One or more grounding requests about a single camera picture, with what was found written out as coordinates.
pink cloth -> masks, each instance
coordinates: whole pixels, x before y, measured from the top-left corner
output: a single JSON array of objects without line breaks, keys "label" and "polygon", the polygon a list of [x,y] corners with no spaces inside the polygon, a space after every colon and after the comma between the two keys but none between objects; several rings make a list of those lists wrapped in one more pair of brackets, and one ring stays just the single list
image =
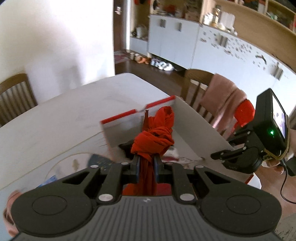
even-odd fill
[{"label": "pink cloth", "polygon": [[215,74],[200,104],[214,116],[212,126],[221,132],[229,127],[237,107],[246,98],[246,93],[232,81]]},{"label": "pink cloth", "polygon": [[8,197],[6,207],[3,211],[3,221],[5,224],[6,230],[11,237],[15,237],[19,233],[11,216],[11,207],[14,201],[20,195],[22,194],[18,190],[15,190],[14,192],[12,192]]},{"label": "pink cloth", "polygon": [[215,74],[200,102],[212,116],[216,117],[226,100],[237,89],[236,85],[229,79]]},{"label": "pink cloth", "polygon": [[237,88],[227,99],[214,119],[213,127],[220,133],[229,127],[237,107],[247,98],[244,91]]}]

white cabinet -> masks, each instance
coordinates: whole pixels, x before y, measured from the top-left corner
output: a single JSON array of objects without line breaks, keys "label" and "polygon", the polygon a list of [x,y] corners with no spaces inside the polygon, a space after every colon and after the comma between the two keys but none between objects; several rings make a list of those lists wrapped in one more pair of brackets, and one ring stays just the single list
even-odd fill
[{"label": "white cabinet", "polygon": [[150,15],[148,52],[189,69],[199,27],[183,19]]},{"label": "white cabinet", "polygon": [[[219,45],[221,36],[228,38],[226,47]],[[197,37],[191,68],[230,79],[247,94],[255,107],[257,95],[277,81],[272,76],[274,64],[274,58],[257,47],[218,29],[203,26]]]},{"label": "white cabinet", "polygon": [[148,52],[157,56],[160,56],[161,35],[164,33],[163,21],[162,16],[150,15]]},{"label": "white cabinet", "polygon": [[191,21],[176,19],[174,33],[175,63],[183,68],[191,68],[200,25]]}]

human hand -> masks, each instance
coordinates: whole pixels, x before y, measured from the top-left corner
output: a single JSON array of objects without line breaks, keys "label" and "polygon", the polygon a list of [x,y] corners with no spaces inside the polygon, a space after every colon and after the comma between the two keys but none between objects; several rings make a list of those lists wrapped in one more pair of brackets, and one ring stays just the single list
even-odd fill
[{"label": "human hand", "polygon": [[264,166],[264,167],[270,167],[275,172],[278,172],[280,174],[282,174],[284,172],[284,167],[279,166],[279,164],[280,164],[280,161],[279,160],[270,159],[270,160],[264,161],[264,163],[265,163],[265,165],[263,164],[262,166]]}]

door handle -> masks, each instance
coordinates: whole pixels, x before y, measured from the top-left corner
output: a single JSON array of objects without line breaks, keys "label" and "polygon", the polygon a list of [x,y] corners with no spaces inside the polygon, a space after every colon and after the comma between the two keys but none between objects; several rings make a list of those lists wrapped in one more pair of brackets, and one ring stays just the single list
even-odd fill
[{"label": "door handle", "polygon": [[121,15],[122,11],[121,11],[121,7],[117,6],[116,7],[116,11],[114,11],[116,14]]},{"label": "door handle", "polygon": [[284,73],[283,69],[281,69],[281,68],[279,67],[279,63],[277,63],[277,66],[276,66],[276,69],[275,69],[275,71],[274,71],[273,76],[274,76],[276,79],[281,80],[281,77],[283,76],[283,73]]}]

metal screw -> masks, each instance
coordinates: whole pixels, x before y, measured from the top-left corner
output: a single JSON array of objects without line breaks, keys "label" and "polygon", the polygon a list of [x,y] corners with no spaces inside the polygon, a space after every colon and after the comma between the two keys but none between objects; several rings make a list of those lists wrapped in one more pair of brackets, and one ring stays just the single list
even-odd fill
[{"label": "metal screw", "polygon": [[113,199],[113,196],[111,194],[101,194],[99,196],[99,200],[102,202],[108,202],[111,201]]},{"label": "metal screw", "polygon": [[180,199],[183,201],[192,201],[194,199],[194,196],[190,193],[184,193],[180,195]]}]

